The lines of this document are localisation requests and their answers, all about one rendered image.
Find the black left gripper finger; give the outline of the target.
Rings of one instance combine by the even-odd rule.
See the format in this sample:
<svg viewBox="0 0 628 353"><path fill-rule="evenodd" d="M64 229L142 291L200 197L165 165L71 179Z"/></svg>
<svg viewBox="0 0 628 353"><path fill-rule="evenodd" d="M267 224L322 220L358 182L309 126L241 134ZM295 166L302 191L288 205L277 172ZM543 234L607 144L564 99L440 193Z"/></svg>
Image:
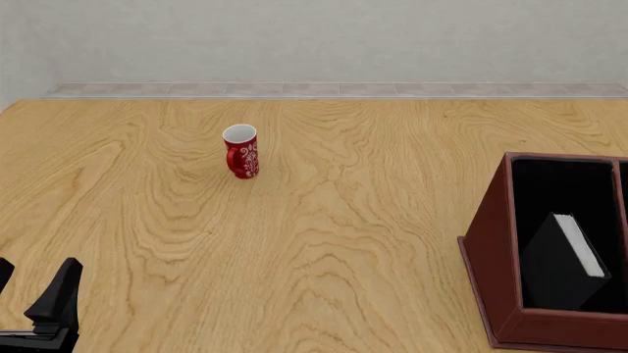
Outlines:
<svg viewBox="0 0 628 353"><path fill-rule="evenodd" d="M36 329L79 328L78 294L82 264L67 258L48 287L26 309L25 316Z"/></svg>
<svg viewBox="0 0 628 353"><path fill-rule="evenodd" d="M6 258L0 258L0 293L4 290L8 284L15 266L11 264Z"/></svg>

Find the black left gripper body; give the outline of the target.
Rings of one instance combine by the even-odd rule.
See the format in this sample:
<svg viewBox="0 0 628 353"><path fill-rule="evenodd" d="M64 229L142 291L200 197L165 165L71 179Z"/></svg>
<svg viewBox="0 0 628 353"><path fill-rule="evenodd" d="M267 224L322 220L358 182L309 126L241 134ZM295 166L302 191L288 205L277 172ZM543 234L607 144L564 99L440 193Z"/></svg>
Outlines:
<svg viewBox="0 0 628 353"><path fill-rule="evenodd" d="M43 330L0 329L0 353L73 353L79 334L56 326Z"/></svg>

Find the red-brown desk caddy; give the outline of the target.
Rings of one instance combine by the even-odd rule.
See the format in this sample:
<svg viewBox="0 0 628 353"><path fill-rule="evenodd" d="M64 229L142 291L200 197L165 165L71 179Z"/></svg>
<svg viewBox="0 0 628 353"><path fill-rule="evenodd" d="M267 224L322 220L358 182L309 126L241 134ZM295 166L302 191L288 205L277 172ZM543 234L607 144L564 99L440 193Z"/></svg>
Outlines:
<svg viewBox="0 0 628 353"><path fill-rule="evenodd" d="M575 218L612 275L579 311L535 308L521 278L551 213ZM628 158L507 153L458 243L493 347L628 353Z"/></svg>

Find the black book with white pages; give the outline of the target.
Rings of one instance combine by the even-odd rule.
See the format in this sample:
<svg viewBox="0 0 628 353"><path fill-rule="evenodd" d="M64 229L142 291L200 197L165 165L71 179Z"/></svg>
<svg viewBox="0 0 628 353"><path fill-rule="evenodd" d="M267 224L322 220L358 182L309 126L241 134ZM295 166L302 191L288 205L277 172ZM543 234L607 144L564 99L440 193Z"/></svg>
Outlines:
<svg viewBox="0 0 628 353"><path fill-rule="evenodd" d="M571 215L548 214L519 258L535 308L579 311L612 275Z"/></svg>

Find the red mug with white pattern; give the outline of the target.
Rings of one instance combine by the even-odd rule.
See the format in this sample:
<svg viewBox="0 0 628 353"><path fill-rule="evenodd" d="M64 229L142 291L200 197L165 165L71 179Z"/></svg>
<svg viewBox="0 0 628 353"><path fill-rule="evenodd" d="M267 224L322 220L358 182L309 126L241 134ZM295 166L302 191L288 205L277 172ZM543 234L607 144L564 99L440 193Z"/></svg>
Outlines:
<svg viewBox="0 0 628 353"><path fill-rule="evenodd" d="M227 146L226 162L237 178L253 178L259 173L257 130L254 126L238 124L223 131Z"/></svg>

